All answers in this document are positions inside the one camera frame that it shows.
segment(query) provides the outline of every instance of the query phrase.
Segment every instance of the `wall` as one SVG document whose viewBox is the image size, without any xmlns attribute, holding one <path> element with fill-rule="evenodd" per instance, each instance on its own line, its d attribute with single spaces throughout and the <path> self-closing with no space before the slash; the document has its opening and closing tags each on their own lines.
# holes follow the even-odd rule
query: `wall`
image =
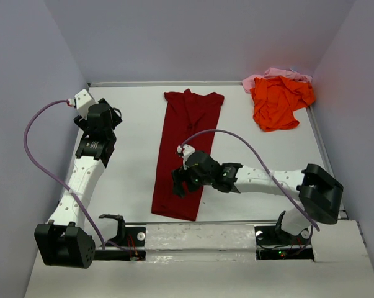
<svg viewBox="0 0 374 298">
<path fill-rule="evenodd" d="M 25 155 L 24 128 L 39 108 L 84 85 L 44 2 L 0 1 L 0 298 L 24 296 L 37 253 L 33 231 L 61 191 Z M 72 109 L 54 107 L 30 132 L 33 154 L 61 176 L 76 137 L 72 117 Z"/>
<path fill-rule="evenodd" d="M 269 66 L 311 74 L 354 0 L 46 0 L 83 75 L 239 81 Z"/>
<path fill-rule="evenodd" d="M 358 0 L 314 73 L 314 112 L 374 267 L 374 0 Z"/>
</svg>

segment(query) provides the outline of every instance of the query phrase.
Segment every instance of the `orange cloth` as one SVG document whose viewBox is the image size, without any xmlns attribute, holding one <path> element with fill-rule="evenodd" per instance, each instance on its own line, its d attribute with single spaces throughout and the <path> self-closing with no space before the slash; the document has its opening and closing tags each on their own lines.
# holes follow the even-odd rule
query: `orange cloth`
<svg viewBox="0 0 374 298">
<path fill-rule="evenodd" d="M 296 82 L 284 76 L 254 79 L 251 89 L 254 102 L 253 119 L 265 132 L 294 129 L 298 124 L 293 111 L 308 107 L 315 101 L 310 83 Z"/>
</svg>

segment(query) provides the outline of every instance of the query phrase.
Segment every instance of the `pink cloth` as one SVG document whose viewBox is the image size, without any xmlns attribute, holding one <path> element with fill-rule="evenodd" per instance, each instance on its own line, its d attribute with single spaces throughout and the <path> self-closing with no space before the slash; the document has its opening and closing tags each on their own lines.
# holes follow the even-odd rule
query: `pink cloth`
<svg viewBox="0 0 374 298">
<path fill-rule="evenodd" d="M 246 79 L 244 79 L 242 81 L 242 85 L 243 85 L 243 88 L 244 90 L 247 92 L 247 93 L 250 93 L 250 89 L 254 88 L 254 79 L 255 78 L 260 78 L 260 79 L 273 79 L 277 76 L 284 76 L 288 79 L 292 79 L 293 81 L 296 81 L 296 82 L 304 82 L 304 83 L 312 83 L 312 77 L 311 76 L 307 76 L 307 75 L 303 75 L 301 73 L 297 73 L 296 71 L 292 71 L 292 70 L 280 70 L 278 68 L 273 68 L 273 67 L 270 67 L 268 68 L 264 75 L 261 76 L 259 74 L 254 74 Z"/>
</svg>

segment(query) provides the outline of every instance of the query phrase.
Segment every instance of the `pile of clothes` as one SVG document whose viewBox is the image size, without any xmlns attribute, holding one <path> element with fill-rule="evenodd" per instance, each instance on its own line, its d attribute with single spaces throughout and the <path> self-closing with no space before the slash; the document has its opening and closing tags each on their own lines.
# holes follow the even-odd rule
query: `pile of clothes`
<svg viewBox="0 0 374 298">
<path fill-rule="evenodd" d="M 265 132 L 294 129 L 299 121 L 293 111 L 315 101 L 312 77 L 292 70 L 269 68 L 263 76 L 254 74 L 242 81 L 254 102 L 253 119 Z"/>
</svg>

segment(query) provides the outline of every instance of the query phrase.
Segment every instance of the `clothing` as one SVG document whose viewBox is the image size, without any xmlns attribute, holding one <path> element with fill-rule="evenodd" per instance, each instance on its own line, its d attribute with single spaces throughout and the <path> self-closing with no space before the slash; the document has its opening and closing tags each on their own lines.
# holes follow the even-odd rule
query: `clothing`
<svg viewBox="0 0 374 298">
<path fill-rule="evenodd" d="M 159 147 L 152 213 L 176 219 L 196 220 L 203 188 L 188 193 L 181 199 L 172 193 L 171 171 L 182 166 L 182 158 L 176 155 L 177 146 L 191 135 L 206 129 L 215 129 L 220 116 L 224 96 L 211 93 L 205 96 L 185 90 L 166 92 L 166 115 Z M 214 133 L 206 133 L 193 139 L 188 145 L 210 154 Z"/>
<path fill-rule="evenodd" d="M 268 68 L 263 76 L 260 76 L 259 74 L 254 74 L 242 81 L 242 85 L 246 93 L 250 93 L 250 89 L 254 88 L 254 79 L 255 78 L 261 78 L 261 79 L 273 79 L 277 76 L 284 76 L 285 78 L 292 79 L 296 82 L 305 82 L 305 83 L 311 83 L 312 77 L 303 75 L 301 73 L 297 73 L 296 71 L 292 70 L 280 70 L 278 68 L 270 67 Z"/>
<path fill-rule="evenodd" d="M 253 119 L 265 132 L 293 129 L 298 124 L 293 111 L 308 107 L 315 101 L 310 83 L 296 82 L 283 76 L 254 79 L 251 89 L 254 101 Z"/>
</svg>

